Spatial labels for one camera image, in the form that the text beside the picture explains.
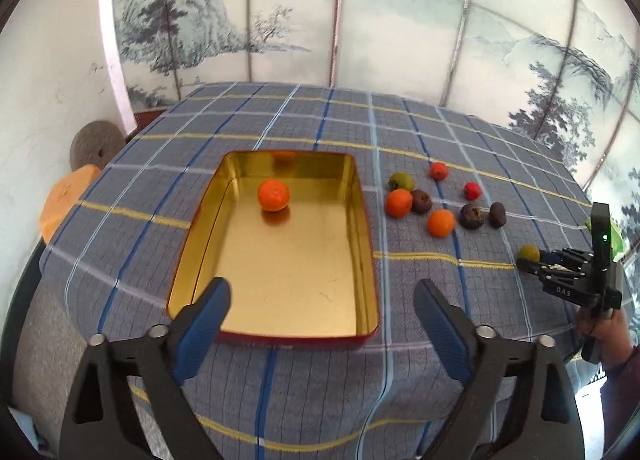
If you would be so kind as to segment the person's right forearm sleeve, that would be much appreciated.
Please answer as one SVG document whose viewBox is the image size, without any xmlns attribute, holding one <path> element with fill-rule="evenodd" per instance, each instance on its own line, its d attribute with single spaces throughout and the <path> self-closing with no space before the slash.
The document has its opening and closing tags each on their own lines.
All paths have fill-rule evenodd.
<svg viewBox="0 0 640 460">
<path fill-rule="evenodd" d="M 608 369 L 601 391 L 604 449 L 610 448 L 636 410 L 640 398 L 639 347 L 622 365 Z"/>
</svg>

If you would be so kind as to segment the person's right hand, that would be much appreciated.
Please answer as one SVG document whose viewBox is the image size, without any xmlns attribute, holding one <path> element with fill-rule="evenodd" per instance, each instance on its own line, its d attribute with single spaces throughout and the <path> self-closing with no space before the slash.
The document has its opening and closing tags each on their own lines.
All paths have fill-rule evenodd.
<svg viewBox="0 0 640 460">
<path fill-rule="evenodd" d="M 623 311 L 613 311 L 610 318 L 597 318 L 590 310 L 580 309 L 577 313 L 578 330 L 600 343 L 601 364 L 611 369 L 627 362 L 634 346 L 627 328 L 627 319 Z"/>
</svg>

